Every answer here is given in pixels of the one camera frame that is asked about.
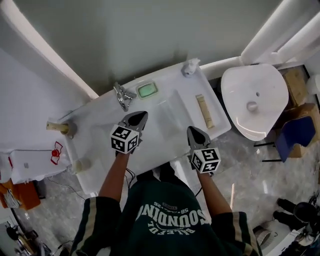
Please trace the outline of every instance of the faucet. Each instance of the faucet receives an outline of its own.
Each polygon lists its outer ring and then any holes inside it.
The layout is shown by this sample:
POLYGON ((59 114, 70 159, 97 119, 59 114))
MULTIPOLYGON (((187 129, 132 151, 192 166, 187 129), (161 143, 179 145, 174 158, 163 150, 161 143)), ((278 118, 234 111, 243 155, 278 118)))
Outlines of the faucet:
POLYGON ((133 92, 130 92, 128 90, 125 90, 120 84, 117 82, 113 86, 113 90, 115 92, 115 95, 120 103, 121 108, 127 112, 129 110, 129 105, 131 101, 137 97, 137 95, 133 92))

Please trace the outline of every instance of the marble floor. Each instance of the marble floor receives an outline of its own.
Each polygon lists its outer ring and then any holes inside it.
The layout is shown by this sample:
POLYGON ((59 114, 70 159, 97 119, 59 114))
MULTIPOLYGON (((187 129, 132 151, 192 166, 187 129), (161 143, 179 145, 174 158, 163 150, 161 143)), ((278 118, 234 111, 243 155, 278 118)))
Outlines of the marble floor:
MULTIPOLYGON (((277 159, 275 148, 254 147, 254 142, 246 139, 234 128, 214 140, 221 155, 221 164, 212 177, 234 211, 247 213, 249 223, 256 227, 272 220, 272 213, 278 207, 277 198, 285 198, 294 203, 307 201, 318 189, 318 169, 320 142, 314 143, 302 158, 289 158, 282 162, 261 162, 277 159)), ((173 161, 171 165, 183 169, 183 177, 192 191, 199 191, 200 184, 195 171, 191 171, 187 157, 173 161)), ((70 185, 80 196, 87 198, 77 178, 70 172, 60 173, 44 180, 46 199, 41 205, 24 211, 16 210, 20 222, 27 230, 34 229, 39 239, 52 251, 62 243, 73 240, 81 220, 84 200, 67 186, 70 185)), ((121 206, 127 199, 128 187, 123 186, 121 206)), ((201 207, 208 214, 204 195, 197 196, 201 207)))

